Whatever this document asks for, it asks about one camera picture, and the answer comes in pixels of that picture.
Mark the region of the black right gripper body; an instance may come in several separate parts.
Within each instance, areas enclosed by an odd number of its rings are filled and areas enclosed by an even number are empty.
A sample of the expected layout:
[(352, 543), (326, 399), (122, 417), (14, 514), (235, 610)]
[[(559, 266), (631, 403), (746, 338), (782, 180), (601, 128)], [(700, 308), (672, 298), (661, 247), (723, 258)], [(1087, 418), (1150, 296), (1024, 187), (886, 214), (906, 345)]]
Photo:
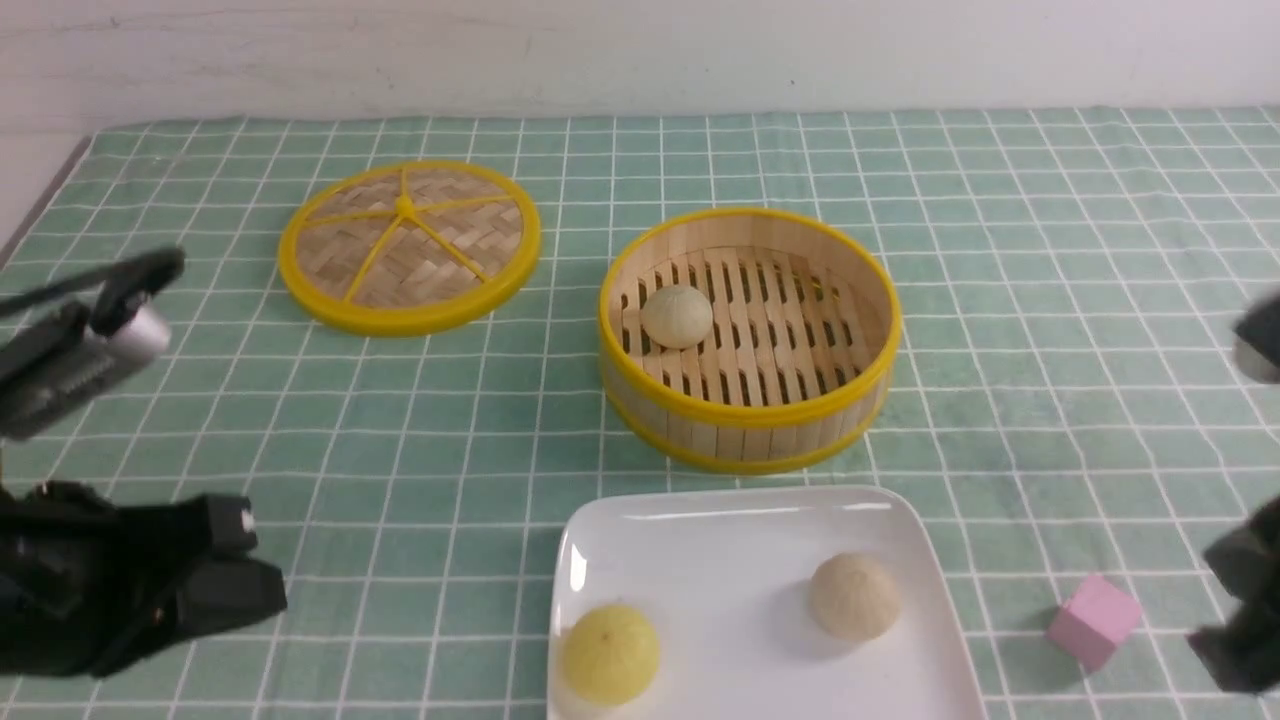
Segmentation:
[(1279, 684), (1279, 501), (1271, 500), (1220, 536), (1203, 559), (1240, 605), (1188, 643), (1220, 691), (1265, 694)]

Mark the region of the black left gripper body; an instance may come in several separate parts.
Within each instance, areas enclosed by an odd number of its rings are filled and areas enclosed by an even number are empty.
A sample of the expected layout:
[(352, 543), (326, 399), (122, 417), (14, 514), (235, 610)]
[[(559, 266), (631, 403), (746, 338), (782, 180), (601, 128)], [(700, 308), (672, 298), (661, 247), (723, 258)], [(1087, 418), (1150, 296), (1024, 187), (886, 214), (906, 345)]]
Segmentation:
[(288, 607), (241, 495), (118, 505), (77, 482), (3, 493), (4, 676), (105, 679)]

